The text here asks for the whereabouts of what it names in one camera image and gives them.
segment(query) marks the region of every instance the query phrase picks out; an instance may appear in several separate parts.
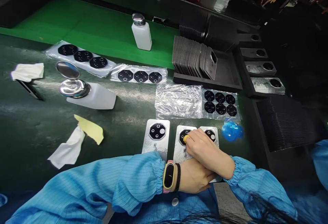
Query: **blue anti-static smock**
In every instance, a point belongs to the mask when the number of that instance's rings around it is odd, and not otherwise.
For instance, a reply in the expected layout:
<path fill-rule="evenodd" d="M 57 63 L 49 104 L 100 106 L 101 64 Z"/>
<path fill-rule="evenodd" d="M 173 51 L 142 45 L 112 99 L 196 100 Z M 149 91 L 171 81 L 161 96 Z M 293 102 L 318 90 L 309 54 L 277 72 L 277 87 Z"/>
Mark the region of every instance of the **blue anti-static smock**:
<path fill-rule="evenodd" d="M 286 192 L 267 170 L 233 157 L 236 168 L 227 183 L 252 218 L 261 218 L 251 194 L 297 218 Z M 21 206 L 7 223 L 102 223 L 107 203 L 114 214 L 110 223 L 152 223 L 182 220 L 190 213 L 218 215 L 211 187 L 198 194 L 163 194 L 165 162 L 157 152 L 98 160 L 64 171 Z"/>

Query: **metal pump lid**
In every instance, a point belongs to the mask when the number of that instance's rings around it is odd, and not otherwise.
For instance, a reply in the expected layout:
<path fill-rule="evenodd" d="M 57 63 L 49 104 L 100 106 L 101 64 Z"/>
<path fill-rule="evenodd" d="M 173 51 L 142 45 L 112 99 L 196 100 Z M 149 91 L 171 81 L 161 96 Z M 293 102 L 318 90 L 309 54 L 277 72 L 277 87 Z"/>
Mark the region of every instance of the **metal pump lid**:
<path fill-rule="evenodd" d="M 145 18 L 144 18 L 144 16 L 142 14 L 134 13 L 132 15 L 132 19 L 133 19 L 133 23 L 136 26 L 143 26 L 143 25 L 146 24 Z"/>
<path fill-rule="evenodd" d="M 74 64 L 66 61 L 58 61 L 56 69 L 62 76 L 67 78 L 67 80 L 61 83 L 59 88 L 60 93 L 64 96 L 82 98 L 91 92 L 91 86 L 83 80 L 78 79 L 80 72 Z"/>
<path fill-rule="evenodd" d="M 61 83 L 59 91 L 67 97 L 82 98 L 90 93 L 91 87 L 83 80 L 67 79 Z"/>

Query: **black bracelet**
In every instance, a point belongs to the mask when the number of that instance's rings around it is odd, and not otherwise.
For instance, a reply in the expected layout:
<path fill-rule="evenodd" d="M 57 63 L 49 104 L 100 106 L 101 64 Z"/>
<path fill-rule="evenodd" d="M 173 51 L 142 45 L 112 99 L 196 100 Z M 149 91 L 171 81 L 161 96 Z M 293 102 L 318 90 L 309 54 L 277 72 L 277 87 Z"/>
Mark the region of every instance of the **black bracelet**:
<path fill-rule="evenodd" d="M 180 186 L 180 179 L 181 179 L 181 168 L 180 168 L 180 164 L 176 163 L 177 167 L 178 167 L 178 176 L 177 176 L 177 184 L 175 185 L 175 192 L 177 192 L 179 190 L 179 186 Z"/>

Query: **green mat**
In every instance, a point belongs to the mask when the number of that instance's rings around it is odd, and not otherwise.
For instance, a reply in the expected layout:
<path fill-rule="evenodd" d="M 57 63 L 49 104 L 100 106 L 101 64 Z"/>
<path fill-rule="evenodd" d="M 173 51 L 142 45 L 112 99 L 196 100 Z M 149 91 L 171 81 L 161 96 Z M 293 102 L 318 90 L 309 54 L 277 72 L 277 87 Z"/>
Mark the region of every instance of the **green mat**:
<path fill-rule="evenodd" d="M 52 0 L 12 29 L 0 34 L 55 44 L 65 40 L 88 51 L 174 69 L 172 51 L 179 30 L 148 21 L 151 51 L 140 50 L 132 33 L 132 16 L 80 0 Z"/>

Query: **white plastic bottle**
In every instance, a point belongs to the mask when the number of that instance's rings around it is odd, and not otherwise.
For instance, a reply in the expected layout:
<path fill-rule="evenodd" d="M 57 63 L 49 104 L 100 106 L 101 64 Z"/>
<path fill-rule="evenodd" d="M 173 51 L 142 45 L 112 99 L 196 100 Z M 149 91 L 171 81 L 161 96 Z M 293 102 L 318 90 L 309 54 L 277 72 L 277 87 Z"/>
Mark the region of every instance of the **white plastic bottle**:
<path fill-rule="evenodd" d="M 113 109 L 116 95 L 98 83 L 86 83 L 80 79 L 62 82 L 60 92 L 69 103 L 92 109 Z"/>
<path fill-rule="evenodd" d="M 145 21 L 143 15 L 139 13 L 134 13 L 132 19 L 132 32 L 137 47 L 141 50 L 149 51 L 152 45 L 149 24 Z"/>

